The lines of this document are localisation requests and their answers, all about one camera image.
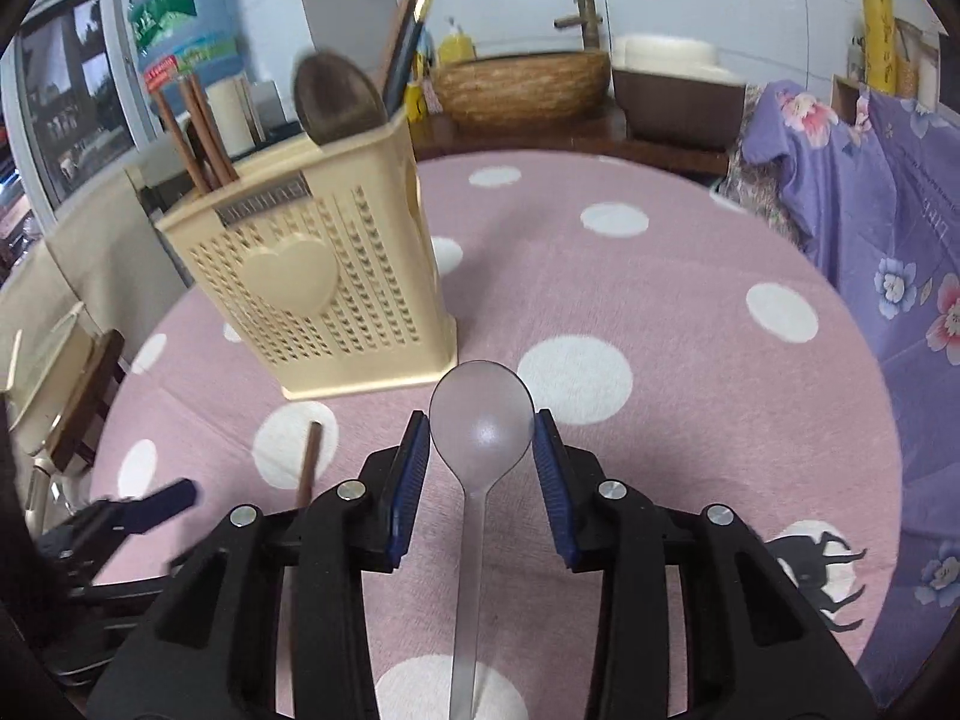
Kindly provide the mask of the translucent plastic spoon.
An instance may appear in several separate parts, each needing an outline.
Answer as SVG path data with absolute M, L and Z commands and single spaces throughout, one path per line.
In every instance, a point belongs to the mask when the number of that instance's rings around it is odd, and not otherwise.
M 534 433 L 534 403 L 511 369 L 477 359 L 454 367 L 434 387 L 430 422 L 434 448 L 464 495 L 449 715 L 470 718 L 487 499 L 527 454 Z

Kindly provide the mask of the large stainless steel spoon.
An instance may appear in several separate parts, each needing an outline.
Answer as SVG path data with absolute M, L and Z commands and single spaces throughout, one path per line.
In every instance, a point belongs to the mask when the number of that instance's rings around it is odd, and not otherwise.
M 293 101 L 302 130 L 317 146 L 387 124 L 386 106 L 370 77 L 335 50 L 318 50 L 299 60 Z

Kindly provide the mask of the dark chopstick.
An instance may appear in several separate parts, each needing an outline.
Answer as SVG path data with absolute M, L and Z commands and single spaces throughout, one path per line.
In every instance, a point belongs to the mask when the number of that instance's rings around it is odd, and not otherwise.
M 386 106 L 387 117 L 394 117 L 404 102 L 405 88 L 409 82 L 416 48 L 420 44 L 420 36 L 432 4 L 433 0 L 415 0 L 413 13 L 405 25 L 402 37 L 400 37 L 398 51 L 391 67 L 391 75 L 387 80 L 386 98 L 382 98 L 382 102 Z
M 296 507 L 306 509 L 313 500 L 314 481 L 316 481 L 317 465 L 322 452 L 322 438 L 324 424 L 319 421 L 309 422 L 304 454 L 302 454 L 301 475 L 299 475 L 298 490 L 296 491 Z
M 400 37 L 404 32 L 405 25 L 409 21 L 410 15 L 415 8 L 415 0 L 398 0 L 397 10 L 395 10 L 394 21 L 392 21 L 391 31 L 387 36 L 387 43 L 384 52 L 382 52 L 381 70 L 376 76 L 377 91 L 381 93 L 381 98 L 386 98 L 387 80 L 391 75 L 391 67 L 394 63 L 395 54 L 398 51 Z

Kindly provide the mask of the wooden handled metal spoon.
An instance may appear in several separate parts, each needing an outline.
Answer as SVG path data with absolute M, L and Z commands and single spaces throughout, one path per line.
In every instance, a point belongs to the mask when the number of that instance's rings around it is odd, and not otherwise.
M 210 161 L 208 154 L 206 154 L 206 149 L 200 139 L 199 132 L 197 132 L 194 122 L 190 119 L 185 121 L 184 133 L 187 140 L 189 140 L 190 149 L 192 149 L 192 153 L 194 153 L 195 163 L 200 167 L 200 171 L 202 171 L 203 177 L 205 177 L 205 182 L 208 184 L 208 187 L 210 187 L 210 190 L 217 190 L 217 188 L 221 187 L 220 179 L 218 179 L 212 161 Z

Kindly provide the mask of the cream cooking pot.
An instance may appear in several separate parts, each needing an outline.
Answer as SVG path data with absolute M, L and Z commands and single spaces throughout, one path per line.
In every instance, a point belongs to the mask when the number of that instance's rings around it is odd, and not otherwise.
M 96 337 L 86 328 L 85 309 L 72 305 L 25 364 L 16 364 L 8 414 L 14 444 L 28 457 L 46 450 L 93 355 Z

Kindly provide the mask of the dark wooden stool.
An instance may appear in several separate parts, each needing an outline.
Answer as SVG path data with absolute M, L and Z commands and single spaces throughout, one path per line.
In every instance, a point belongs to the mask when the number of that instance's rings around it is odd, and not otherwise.
M 106 421 L 114 395 L 127 376 L 122 359 L 124 346 L 124 335 L 116 328 L 94 342 L 85 369 L 46 444 L 57 473 L 65 473 L 75 457 L 86 466 L 93 465 L 96 445 L 89 444 L 86 436 L 99 422 Z

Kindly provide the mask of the pink polka dot tablecloth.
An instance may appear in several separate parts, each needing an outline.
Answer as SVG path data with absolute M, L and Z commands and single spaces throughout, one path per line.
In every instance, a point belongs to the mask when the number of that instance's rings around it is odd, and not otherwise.
M 900 450 L 887 388 L 838 294 L 791 244 L 701 187 L 578 154 L 420 171 L 464 358 L 521 376 L 563 439 L 658 504 L 731 505 L 866 647 L 895 564 Z M 421 388 L 290 403 L 202 294 L 161 322 L 112 406 L 101 494 L 189 476 L 199 505 L 131 539 L 110 582 L 155 575 L 236 504 L 290 505 L 311 422 L 335 483 L 394 444 Z

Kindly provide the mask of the cream plastic utensil holder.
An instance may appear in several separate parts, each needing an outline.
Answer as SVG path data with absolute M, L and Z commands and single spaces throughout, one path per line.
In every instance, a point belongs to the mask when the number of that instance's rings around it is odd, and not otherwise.
M 290 400 L 436 382 L 457 362 L 409 122 L 298 135 L 156 227 Z

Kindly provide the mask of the water dispenser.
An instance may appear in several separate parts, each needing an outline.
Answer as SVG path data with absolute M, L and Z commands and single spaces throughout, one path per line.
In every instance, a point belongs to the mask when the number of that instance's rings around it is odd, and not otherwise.
M 288 121 L 274 82 L 249 83 L 244 73 L 205 88 L 206 104 L 233 161 L 244 160 L 267 146 L 298 135 L 297 121 Z M 189 171 L 169 133 L 142 151 L 130 180 L 146 214 L 156 220 L 194 190 Z

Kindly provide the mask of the purple floral cloth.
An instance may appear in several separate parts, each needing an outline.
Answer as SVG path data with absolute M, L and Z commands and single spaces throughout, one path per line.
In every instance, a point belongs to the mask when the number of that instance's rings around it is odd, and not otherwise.
M 888 706 L 958 613 L 958 127 L 870 89 L 844 122 L 796 83 L 770 83 L 745 112 L 732 197 L 763 177 L 889 389 L 900 550 L 861 658 Z

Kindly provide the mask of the brown white rice cooker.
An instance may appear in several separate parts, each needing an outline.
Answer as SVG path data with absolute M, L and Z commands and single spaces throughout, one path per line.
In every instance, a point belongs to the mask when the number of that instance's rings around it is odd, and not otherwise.
M 613 99 L 633 137 L 706 151 L 737 140 L 747 82 L 721 65 L 713 44 L 633 32 L 613 39 L 610 62 Z

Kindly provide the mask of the blue water jug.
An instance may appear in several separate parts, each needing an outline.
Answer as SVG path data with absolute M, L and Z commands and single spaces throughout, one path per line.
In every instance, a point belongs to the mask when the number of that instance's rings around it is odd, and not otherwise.
M 132 0 L 127 21 L 148 93 L 186 73 L 206 86 L 244 71 L 235 0 Z

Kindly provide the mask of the bronze faucet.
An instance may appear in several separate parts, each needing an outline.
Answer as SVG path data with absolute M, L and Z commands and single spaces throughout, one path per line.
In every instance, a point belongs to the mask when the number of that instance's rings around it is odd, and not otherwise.
M 586 50 L 599 50 L 601 44 L 601 26 L 604 20 L 597 11 L 596 0 L 574 0 L 576 15 L 562 16 L 553 21 L 553 27 L 558 31 L 578 28 Z

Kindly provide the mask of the yellow soap bottle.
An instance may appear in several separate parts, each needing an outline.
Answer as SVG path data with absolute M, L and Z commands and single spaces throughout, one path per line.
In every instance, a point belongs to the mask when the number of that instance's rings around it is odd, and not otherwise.
M 441 39 L 436 48 L 436 62 L 440 67 L 462 64 L 477 59 L 477 49 L 473 39 L 462 29 L 462 26 L 449 18 L 448 34 Z

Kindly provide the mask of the window with white frame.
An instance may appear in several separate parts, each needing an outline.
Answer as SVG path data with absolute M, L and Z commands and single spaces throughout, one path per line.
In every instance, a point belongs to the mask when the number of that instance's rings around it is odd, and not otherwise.
M 132 0 L 34 0 L 3 52 L 3 115 L 32 216 L 70 200 L 158 135 L 137 68 Z

